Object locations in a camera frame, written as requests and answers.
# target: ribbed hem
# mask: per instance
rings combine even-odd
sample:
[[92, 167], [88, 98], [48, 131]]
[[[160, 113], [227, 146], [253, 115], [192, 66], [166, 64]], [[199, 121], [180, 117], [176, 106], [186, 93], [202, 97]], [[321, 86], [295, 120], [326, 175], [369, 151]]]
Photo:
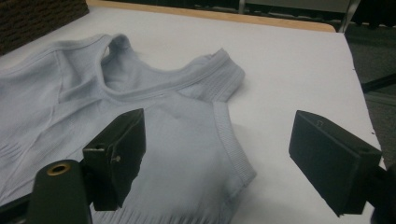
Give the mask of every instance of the ribbed hem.
[[239, 145], [233, 134], [233, 127], [226, 103], [214, 102], [215, 120], [218, 127], [220, 139], [230, 157], [236, 173], [242, 179], [244, 187], [256, 176], [256, 172], [248, 161], [244, 150]]

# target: white table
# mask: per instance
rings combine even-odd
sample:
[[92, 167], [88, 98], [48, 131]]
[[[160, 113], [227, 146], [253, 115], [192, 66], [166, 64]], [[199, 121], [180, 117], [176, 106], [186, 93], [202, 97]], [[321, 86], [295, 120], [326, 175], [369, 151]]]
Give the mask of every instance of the white table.
[[342, 34], [162, 13], [90, 7], [91, 13], [0, 58], [10, 67], [49, 42], [124, 33], [143, 61], [178, 68], [220, 48], [246, 71], [229, 102], [234, 132], [258, 175], [241, 197], [239, 224], [369, 223], [338, 218], [289, 156], [297, 109], [326, 117], [379, 148]]

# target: gray floor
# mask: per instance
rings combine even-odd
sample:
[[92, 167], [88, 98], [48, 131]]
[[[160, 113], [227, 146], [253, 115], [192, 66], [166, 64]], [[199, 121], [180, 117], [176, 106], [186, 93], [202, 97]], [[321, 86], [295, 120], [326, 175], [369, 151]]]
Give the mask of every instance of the gray floor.
[[[396, 73], [396, 28], [351, 24], [346, 30], [346, 40], [352, 52], [355, 69], [361, 83]], [[366, 97], [370, 118], [381, 145], [387, 167], [396, 162], [396, 85], [374, 92], [380, 99]]]

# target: table surface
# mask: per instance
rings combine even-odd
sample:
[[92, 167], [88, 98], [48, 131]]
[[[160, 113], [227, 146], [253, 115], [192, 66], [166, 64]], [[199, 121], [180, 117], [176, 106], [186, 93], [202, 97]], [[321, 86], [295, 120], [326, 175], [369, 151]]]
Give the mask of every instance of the table surface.
[[20, 62], [52, 41], [99, 33], [126, 34], [141, 60], [165, 70], [223, 48], [246, 72], [229, 107], [234, 133], [258, 173], [242, 193], [233, 223], [370, 222], [370, 204], [362, 216], [337, 217], [288, 152], [298, 109], [326, 117], [379, 148], [342, 34], [158, 11], [93, 6], [90, 11], [1, 57], [0, 68]]

